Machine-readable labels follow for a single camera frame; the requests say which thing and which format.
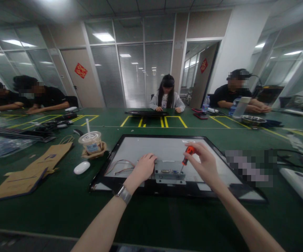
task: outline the phone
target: phone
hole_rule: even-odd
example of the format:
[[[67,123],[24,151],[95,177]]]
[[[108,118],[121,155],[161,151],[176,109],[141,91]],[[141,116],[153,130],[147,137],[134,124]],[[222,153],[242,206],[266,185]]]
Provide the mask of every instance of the phone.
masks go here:
[[[193,110],[194,112],[197,112],[197,113],[202,112],[202,110],[201,110],[200,108],[192,108],[192,110]]]
[[[202,113],[194,113],[194,116],[198,117],[200,120],[207,120],[208,119],[208,115],[207,114],[202,114]]]

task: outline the plastic bag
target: plastic bag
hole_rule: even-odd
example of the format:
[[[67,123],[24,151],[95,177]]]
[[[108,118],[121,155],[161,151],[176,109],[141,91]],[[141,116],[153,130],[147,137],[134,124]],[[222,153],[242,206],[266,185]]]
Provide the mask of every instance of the plastic bag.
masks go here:
[[[5,126],[7,126],[6,119],[0,117],[0,127]],[[28,148],[35,142],[36,140],[31,139],[11,139],[0,136],[0,158],[9,156],[25,148]]]

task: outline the door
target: door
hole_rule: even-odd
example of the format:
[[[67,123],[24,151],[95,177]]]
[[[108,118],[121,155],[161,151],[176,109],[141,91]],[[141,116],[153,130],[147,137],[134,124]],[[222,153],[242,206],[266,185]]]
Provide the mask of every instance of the door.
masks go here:
[[[190,101],[191,108],[201,108],[204,95],[207,90],[210,75],[214,65],[215,55],[218,52],[219,42],[206,48],[200,53],[199,64],[197,67],[196,78],[192,90],[192,97]]]
[[[82,107],[102,107],[100,94],[98,93],[95,78],[91,68],[86,49],[62,50],[61,54],[64,58],[67,70],[72,79],[74,88],[78,94]],[[75,69],[82,66],[79,74]]]

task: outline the orange screwdriver handle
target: orange screwdriver handle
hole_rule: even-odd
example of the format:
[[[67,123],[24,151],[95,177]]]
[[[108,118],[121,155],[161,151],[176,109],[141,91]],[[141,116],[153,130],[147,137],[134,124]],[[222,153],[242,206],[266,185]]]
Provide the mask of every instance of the orange screwdriver handle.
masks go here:
[[[188,154],[190,154],[190,155],[193,155],[193,154],[196,153],[196,149],[193,148],[192,146],[188,146],[188,147],[186,148],[186,151],[185,151],[185,152],[188,153]],[[183,159],[182,164],[183,164],[184,166],[187,165],[187,158],[186,158],[186,157]]]

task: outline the wristwatch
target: wristwatch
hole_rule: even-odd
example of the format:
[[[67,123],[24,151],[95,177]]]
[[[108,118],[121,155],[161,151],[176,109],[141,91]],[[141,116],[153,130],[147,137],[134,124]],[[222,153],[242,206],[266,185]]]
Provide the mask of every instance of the wristwatch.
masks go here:
[[[124,185],[120,186],[117,191],[113,190],[113,193],[115,196],[123,199],[123,201],[128,205],[128,203],[131,199],[131,194],[128,192],[128,190],[126,189],[126,187]]]

